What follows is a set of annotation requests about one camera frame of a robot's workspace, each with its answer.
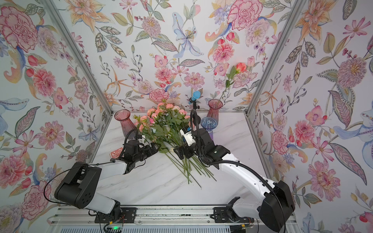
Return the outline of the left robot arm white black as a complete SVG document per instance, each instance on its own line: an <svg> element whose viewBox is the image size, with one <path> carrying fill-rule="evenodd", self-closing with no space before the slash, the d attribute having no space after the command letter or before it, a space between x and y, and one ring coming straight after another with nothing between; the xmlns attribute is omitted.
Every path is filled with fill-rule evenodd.
<svg viewBox="0 0 373 233"><path fill-rule="evenodd" d="M54 193L54 197L78 209L88 209L117 220L122 215L120 202L106 197L96 191L99 181L130 173L137 162L158 153L160 145L150 143L143 145L137 140L124 144L123 151L110 162L89 165L77 162L68 171Z"/></svg>

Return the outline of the single red pink rose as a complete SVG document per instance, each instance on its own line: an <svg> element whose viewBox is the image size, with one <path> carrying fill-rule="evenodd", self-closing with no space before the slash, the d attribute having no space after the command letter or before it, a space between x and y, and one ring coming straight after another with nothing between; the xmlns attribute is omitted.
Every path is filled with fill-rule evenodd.
<svg viewBox="0 0 373 233"><path fill-rule="evenodd" d="M234 78L236 75L243 73L247 70L247 64L246 63L237 63L235 66L233 66L228 74L226 74L226 81L225 81L225 89L222 92L222 95L220 97L220 101L223 99L224 96L226 96L226 92L231 88L231 86L234 84Z"/></svg>

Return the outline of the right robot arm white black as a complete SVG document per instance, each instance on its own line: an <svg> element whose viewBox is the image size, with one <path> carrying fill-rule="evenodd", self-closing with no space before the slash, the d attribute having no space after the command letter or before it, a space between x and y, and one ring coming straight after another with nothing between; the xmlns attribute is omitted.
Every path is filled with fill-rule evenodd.
<svg viewBox="0 0 373 233"><path fill-rule="evenodd" d="M289 186L259 175L241 163L230 150L216 145L205 129L180 130L182 144L174 149L181 159L196 155L205 166L213 166L238 180L256 198L255 201L234 197L225 207L215 209L214 218L232 222L260 219L274 232L285 232L286 222L295 210Z"/></svg>

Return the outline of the smoky pink glass vase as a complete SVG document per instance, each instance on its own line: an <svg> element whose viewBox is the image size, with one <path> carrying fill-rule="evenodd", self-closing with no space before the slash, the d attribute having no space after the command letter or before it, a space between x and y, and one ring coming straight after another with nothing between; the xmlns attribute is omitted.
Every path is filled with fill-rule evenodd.
<svg viewBox="0 0 373 233"><path fill-rule="evenodd" d="M130 119L131 112L127 109L122 109L114 114L115 120L117 120L123 132L123 135L127 139L134 139L136 137L136 126Z"/></svg>

